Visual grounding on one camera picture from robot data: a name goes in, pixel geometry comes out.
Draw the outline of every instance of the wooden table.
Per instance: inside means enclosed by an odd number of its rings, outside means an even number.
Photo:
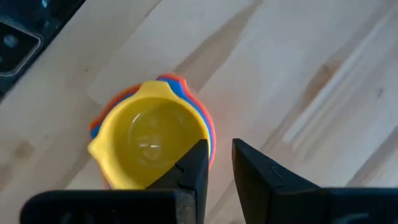
[[[0,105],[0,217],[100,189],[88,123],[118,91],[182,74],[213,117],[207,223],[244,223],[242,138],[321,186],[398,184],[393,0],[87,0]]]

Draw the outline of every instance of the wood grain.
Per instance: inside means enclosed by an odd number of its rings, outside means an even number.
[[[87,0],[0,104],[0,217],[102,189],[88,123],[172,71],[215,122],[206,223],[244,223],[232,138],[322,186],[396,186],[397,21],[394,0]]]

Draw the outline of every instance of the yellow measuring cup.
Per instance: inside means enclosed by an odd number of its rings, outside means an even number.
[[[112,189],[145,189],[200,139],[210,135],[198,111],[148,81],[109,112],[88,150]]]

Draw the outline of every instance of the black device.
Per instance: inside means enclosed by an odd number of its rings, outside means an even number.
[[[0,98],[85,0],[0,0]]]
[[[321,188],[240,139],[233,140],[235,183],[246,223],[398,222],[397,189]],[[62,190],[30,199],[21,224],[203,223],[207,142],[199,141],[146,190]]]

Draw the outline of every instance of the wooden surface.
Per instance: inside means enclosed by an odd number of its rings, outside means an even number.
[[[207,223],[244,223],[242,138],[321,186],[398,184],[394,0],[86,0],[0,104],[0,217],[33,194],[101,189],[88,123],[123,88],[177,72],[217,133]]]

